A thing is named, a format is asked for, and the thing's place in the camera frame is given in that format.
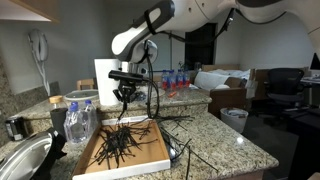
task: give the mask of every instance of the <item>trash can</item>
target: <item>trash can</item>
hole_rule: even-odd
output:
[[[238,108],[222,108],[221,120],[239,133],[243,132],[246,125],[248,112]]]

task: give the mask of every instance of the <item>black chair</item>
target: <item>black chair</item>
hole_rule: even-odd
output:
[[[288,114],[284,112],[303,109],[304,86],[300,83],[303,75],[304,72],[296,68],[270,69],[268,82],[265,82],[270,102],[264,114],[274,115],[279,120]]]

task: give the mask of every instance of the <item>plastic bottle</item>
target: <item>plastic bottle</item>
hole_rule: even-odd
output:
[[[170,90],[175,91],[176,90],[176,77],[174,75],[174,70],[170,71],[169,78],[170,78]]]
[[[86,104],[86,107],[85,107],[84,111],[88,115],[89,135],[91,136],[92,133],[96,130],[96,128],[98,126],[97,111],[96,111],[96,107],[94,107],[91,100],[86,100],[85,104]]]
[[[66,139],[71,143],[81,143],[88,137],[87,124],[83,119],[83,114],[79,111],[78,104],[72,104],[67,111],[64,122]]]
[[[62,136],[66,137],[64,131],[64,121],[66,119],[66,113],[68,111],[67,104],[63,101],[62,96],[52,96],[49,98],[50,102],[50,117],[53,128]]]
[[[184,87],[188,88],[190,86],[190,75],[188,70],[185,70],[183,73],[183,82],[184,82]]]
[[[181,69],[178,70],[178,74],[176,75],[176,84],[177,88],[183,88],[183,74],[181,73]]]
[[[168,74],[167,74],[167,70],[163,70],[162,71],[161,86],[162,86],[163,90],[167,90],[168,89]]]

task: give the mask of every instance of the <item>desk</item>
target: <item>desk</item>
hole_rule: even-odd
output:
[[[312,104],[312,88],[320,87],[320,79],[312,79],[311,77],[304,77],[301,79],[301,84],[309,88],[309,104]]]
[[[308,179],[320,171],[320,116],[293,112],[287,130],[299,136],[289,179]]]

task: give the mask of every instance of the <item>wooden tray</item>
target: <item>wooden tray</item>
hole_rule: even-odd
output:
[[[170,169],[170,158],[156,121],[148,119],[142,123],[136,123],[145,118],[146,116],[123,118],[120,122],[131,127],[140,128],[147,127],[150,123],[150,133],[147,136],[144,136],[141,140],[139,140],[140,135],[133,135],[133,138],[137,141],[137,143],[150,142],[154,140],[156,141],[149,144],[141,144],[139,146],[141,150],[136,147],[131,147],[130,150],[135,157],[123,156],[125,162],[123,162],[120,158],[119,168],[117,168],[117,163],[114,158],[109,159],[110,169],[108,169],[106,160],[104,160],[101,165],[98,165],[98,163],[95,162],[88,166],[92,163],[92,161],[94,161],[94,155],[104,142],[99,136],[99,128],[94,132],[84,152],[82,153],[81,158],[73,172],[73,179],[117,179]],[[104,120],[102,122],[102,128],[110,128],[109,126],[111,126],[112,129],[115,129],[116,122],[117,119]]]

